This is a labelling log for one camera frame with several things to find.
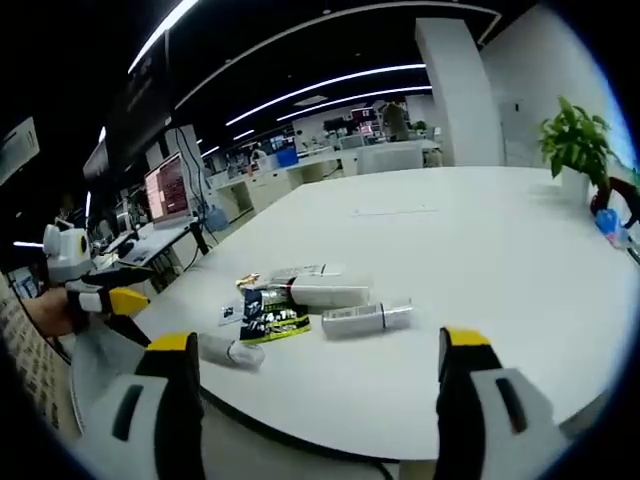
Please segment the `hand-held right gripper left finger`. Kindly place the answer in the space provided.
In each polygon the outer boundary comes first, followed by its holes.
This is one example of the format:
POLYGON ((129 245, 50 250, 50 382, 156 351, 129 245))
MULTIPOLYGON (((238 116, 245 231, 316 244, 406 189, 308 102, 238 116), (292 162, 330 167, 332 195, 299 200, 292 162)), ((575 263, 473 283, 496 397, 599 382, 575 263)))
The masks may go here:
POLYGON ((79 337, 79 458, 97 479, 202 479, 198 337, 79 337))

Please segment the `person's left hand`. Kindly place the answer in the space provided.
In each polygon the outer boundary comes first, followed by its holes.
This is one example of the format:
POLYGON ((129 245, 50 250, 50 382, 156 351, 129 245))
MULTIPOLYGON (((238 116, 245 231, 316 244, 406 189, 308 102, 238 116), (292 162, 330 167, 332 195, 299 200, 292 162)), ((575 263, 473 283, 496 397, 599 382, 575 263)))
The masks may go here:
POLYGON ((47 337, 78 333, 88 326, 88 317, 71 304, 65 288, 48 290, 34 299, 30 315, 47 337))

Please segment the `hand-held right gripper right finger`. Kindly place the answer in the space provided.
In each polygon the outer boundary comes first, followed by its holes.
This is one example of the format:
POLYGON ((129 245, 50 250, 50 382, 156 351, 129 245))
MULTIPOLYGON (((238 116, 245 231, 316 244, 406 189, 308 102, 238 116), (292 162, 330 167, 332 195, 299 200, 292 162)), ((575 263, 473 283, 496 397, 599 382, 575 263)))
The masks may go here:
POLYGON ((537 479, 569 446, 546 396, 481 333, 439 331, 436 479, 537 479))

